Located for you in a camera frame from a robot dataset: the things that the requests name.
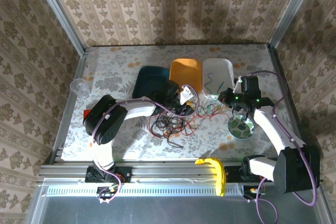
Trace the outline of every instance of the wallpaper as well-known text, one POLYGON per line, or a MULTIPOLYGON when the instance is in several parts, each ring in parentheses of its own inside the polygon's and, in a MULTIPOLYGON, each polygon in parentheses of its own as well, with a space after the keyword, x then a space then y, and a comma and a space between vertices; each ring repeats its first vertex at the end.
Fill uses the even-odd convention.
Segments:
POLYGON ((23 223, 78 55, 46 0, 0 4, 0 223, 23 223))
POLYGON ((270 40, 289 0, 60 0, 83 44, 270 40))
POLYGON ((304 0, 277 50, 336 212, 336 0, 304 0))

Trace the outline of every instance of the plastic cup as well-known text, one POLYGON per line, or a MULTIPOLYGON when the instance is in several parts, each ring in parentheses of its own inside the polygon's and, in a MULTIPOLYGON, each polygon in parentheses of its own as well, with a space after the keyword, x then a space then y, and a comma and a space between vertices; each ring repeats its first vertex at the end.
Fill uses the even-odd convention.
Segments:
POLYGON ((73 80, 70 84, 70 90, 74 92, 78 98, 87 98, 90 96, 89 86, 86 80, 79 78, 73 80))

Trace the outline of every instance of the yellow banana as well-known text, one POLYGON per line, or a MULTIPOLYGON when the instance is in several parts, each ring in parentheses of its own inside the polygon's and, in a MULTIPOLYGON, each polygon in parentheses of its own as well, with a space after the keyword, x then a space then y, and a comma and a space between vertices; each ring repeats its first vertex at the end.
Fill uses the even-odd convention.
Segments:
POLYGON ((225 186, 226 186, 226 173, 223 164, 218 158, 208 157, 206 159, 198 159, 195 161, 196 165, 202 165, 204 163, 210 163, 216 168, 216 195, 223 197, 225 195, 225 186))

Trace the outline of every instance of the floral tablecloth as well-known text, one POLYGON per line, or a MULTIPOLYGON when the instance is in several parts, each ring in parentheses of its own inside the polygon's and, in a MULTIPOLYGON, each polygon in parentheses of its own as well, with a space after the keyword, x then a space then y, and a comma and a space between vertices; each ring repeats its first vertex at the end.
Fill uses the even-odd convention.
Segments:
MULTIPOLYGON (((169 68, 176 58, 225 58, 232 62, 234 76, 242 76, 257 70, 273 70, 266 45, 205 45, 205 46, 128 46, 91 48, 83 78, 89 83, 91 96, 77 99, 61 158, 65 161, 91 161, 90 137, 82 125, 83 111, 91 109, 105 94, 115 99, 129 99, 141 67, 151 65, 169 68)), ((273 101, 281 98, 279 84, 271 74, 259 75, 259 87, 263 97, 273 101)), ((287 109, 281 104, 279 116, 289 125, 287 109)), ((270 140, 256 125, 255 134, 248 140, 234 138, 227 128, 227 116, 217 115, 204 120, 195 134, 175 134, 171 141, 183 145, 174 148, 152 136, 146 129, 147 118, 135 118, 123 122, 113 140, 115 159, 161 160, 175 158, 241 158, 246 155, 266 154, 276 156, 270 140)))

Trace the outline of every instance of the white connector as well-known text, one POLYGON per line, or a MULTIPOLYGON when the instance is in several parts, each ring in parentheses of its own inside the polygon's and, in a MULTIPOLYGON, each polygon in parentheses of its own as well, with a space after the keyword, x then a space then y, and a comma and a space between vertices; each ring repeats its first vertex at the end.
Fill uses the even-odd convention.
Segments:
POLYGON ((180 104, 184 104, 186 101, 190 100, 192 97, 194 97, 191 90, 185 86, 183 88, 183 91, 180 93, 180 104))

